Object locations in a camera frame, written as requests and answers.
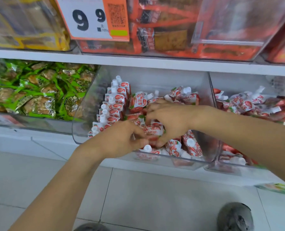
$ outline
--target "white shelf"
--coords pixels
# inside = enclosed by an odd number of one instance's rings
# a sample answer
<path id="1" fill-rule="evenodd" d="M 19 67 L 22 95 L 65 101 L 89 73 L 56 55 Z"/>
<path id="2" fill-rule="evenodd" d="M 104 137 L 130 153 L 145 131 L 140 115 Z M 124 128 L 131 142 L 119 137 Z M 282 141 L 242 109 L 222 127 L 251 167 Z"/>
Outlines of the white shelf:
<path id="1" fill-rule="evenodd" d="M 258 64 L 257 62 L 216 62 L 159 57 L 114 56 L 99 54 L 81 55 L 77 49 L 74 50 L 73 53 L 0 49 L 0 58 L 285 76 L 285 65 L 272 65 L 266 62 L 261 62 Z"/>

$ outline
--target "qr code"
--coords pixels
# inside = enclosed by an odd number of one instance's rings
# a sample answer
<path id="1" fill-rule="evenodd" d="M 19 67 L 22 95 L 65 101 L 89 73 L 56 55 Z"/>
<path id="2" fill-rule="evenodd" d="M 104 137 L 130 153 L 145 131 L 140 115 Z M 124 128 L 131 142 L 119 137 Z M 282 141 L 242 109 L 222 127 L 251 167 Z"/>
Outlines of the qr code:
<path id="1" fill-rule="evenodd" d="M 125 27 L 126 16 L 124 4 L 108 4 L 110 21 L 113 27 Z"/>

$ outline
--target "white price card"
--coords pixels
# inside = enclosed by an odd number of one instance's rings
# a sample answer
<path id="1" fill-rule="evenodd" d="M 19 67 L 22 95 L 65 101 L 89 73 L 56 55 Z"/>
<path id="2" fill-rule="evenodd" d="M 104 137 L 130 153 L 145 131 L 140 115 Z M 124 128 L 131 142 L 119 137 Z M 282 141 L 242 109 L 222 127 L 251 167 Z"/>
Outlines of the white price card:
<path id="1" fill-rule="evenodd" d="M 56 0 L 71 39 L 129 41 L 126 0 Z"/>

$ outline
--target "supermarket shelf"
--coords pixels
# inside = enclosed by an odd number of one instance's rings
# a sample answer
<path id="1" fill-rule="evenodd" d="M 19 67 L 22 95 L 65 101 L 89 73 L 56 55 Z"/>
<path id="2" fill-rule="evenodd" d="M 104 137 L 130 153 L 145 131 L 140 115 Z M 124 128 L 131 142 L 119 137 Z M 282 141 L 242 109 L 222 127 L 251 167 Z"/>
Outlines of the supermarket shelf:
<path id="1" fill-rule="evenodd" d="M 99 54 L 82 55 L 78 49 L 71 53 L 0 49 L 0 58 L 285 76 L 285 65 L 272 65 L 264 61 L 245 63 Z"/>

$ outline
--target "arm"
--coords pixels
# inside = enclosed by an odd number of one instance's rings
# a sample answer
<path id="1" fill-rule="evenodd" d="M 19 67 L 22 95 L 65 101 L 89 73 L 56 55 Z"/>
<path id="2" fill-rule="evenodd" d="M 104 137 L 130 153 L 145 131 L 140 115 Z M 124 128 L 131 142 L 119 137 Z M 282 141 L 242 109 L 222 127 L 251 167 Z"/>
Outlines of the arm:
<path id="1" fill-rule="evenodd" d="M 132 133 L 142 139 L 130 140 Z M 120 121 L 80 145 L 9 231 L 71 231 L 89 182 L 102 160 L 144 147 L 148 140 L 143 137 L 140 127 L 131 121 Z"/>
<path id="2" fill-rule="evenodd" d="M 146 122 L 158 119 L 166 134 L 158 146 L 195 129 L 238 149 L 285 181 L 285 126 L 270 121 L 223 112 L 210 106 L 190 106 L 160 101 L 149 107 Z"/>

